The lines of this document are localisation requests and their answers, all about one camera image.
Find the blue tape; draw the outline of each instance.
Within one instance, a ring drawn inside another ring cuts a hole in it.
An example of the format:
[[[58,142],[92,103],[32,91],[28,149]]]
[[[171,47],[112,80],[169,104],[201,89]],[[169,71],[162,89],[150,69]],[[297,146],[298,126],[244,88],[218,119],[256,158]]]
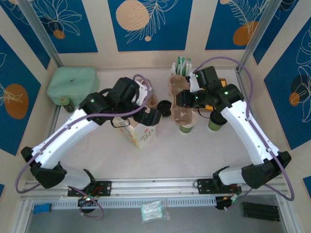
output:
[[[42,204],[42,205],[35,205],[33,214],[39,214],[42,212],[50,212],[51,207],[52,207],[51,203],[46,203],[46,204]]]

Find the gray floor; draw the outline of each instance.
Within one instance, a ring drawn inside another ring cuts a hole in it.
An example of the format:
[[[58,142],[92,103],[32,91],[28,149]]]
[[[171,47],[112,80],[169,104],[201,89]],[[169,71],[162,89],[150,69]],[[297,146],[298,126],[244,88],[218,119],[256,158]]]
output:
[[[245,201],[274,204],[275,197],[249,196]],[[142,223],[140,209],[106,209],[102,219],[80,216],[78,210],[32,215],[28,233],[284,233],[283,222],[244,218],[240,204],[228,212],[214,207],[169,208],[171,220]]]

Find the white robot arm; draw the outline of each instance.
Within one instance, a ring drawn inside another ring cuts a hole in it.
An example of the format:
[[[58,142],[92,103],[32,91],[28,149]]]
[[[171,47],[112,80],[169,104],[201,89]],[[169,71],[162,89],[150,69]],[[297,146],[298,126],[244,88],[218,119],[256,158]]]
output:
[[[222,87],[214,67],[208,67],[191,74],[190,90],[176,96],[176,104],[186,108],[213,106],[215,120],[228,121],[244,143],[252,164],[250,166],[228,168],[213,174],[213,185],[220,187],[246,183],[251,188],[259,188],[281,173],[280,167],[272,157],[285,167],[291,160],[288,152],[280,152],[268,139],[251,113],[246,112],[246,102],[238,88],[229,84]]]
[[[60,164],[66,152],[78,143],[84,136],[97,129],[107,120],[112,121],[114,116],[93,116],[95,114],[122,114],[133,111],[142,105],[147,97],[147,87],[139,81],[129,78],[120,78],[112,89],[105,89],[99,93],[92,93],[80,103],[80,107],[69,120],[48,139],[34,148],[25,147],[21,154],[26,162],[35,155],[39,155],[30,164],[33,176],[45,188],[58,184],[73,186],[80,190],[87,188],[91,193],[96,188],[96,181],[87,170],[78,170]],[[131,116],[135,121],[152,126],[161,118],[161,113],[151,109],[149,113],[144,107]]]

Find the floral wall pattern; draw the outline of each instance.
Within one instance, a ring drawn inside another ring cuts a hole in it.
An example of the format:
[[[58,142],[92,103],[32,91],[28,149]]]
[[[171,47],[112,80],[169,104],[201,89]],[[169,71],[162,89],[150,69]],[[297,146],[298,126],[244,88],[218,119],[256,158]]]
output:
[[[118,51],[185,49],[192,0],[108,0],[108,4]]]
[[[0,3],[24,38],[27,33],[33,33],[15,1],[0,0]],[[32,0],[30,3],[59,53],[97,52],[82,0]]]
[[[291,149],[311,139],[311,18],[265,78]]]
[[[271,0],[218,0],[206,50],[243,50]],[[298,0],[283,0],[267,43],[274,40]]]
[[[0,36],[0,149],[16,155],[40,87]]]

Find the black cable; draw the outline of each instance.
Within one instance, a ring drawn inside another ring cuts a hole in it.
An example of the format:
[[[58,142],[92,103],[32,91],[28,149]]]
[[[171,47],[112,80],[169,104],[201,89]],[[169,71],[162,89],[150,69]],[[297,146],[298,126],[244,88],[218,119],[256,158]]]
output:
[[[128,122],[128,125],[124,125],[124,126],[115,126],[112,120],[110,121],[110,123],[111,123],[111,125],[112,125],[113,128],[116,128],[116,129],[117,129],[117,128],[124,128],[124,127],[130,126],[130,124],[131,124],[129,118],[127,118],[126,120],[127,120],[127,122]]]
[[[199,114],[201,117],[203,117],[203,118],[209,119],[209,117],[203,116],[203,115],[200,113],[200,109],[199,109],[199,108],[198,108],[198,114]]]
[[[105,93],[108,92],[108,91],[111,91],[111,88],[106,88],[106,89],[104,89],[104,90],[101,90],[101,91],[99,92],[99,94],[103,95],[103,94],[105,94]]]

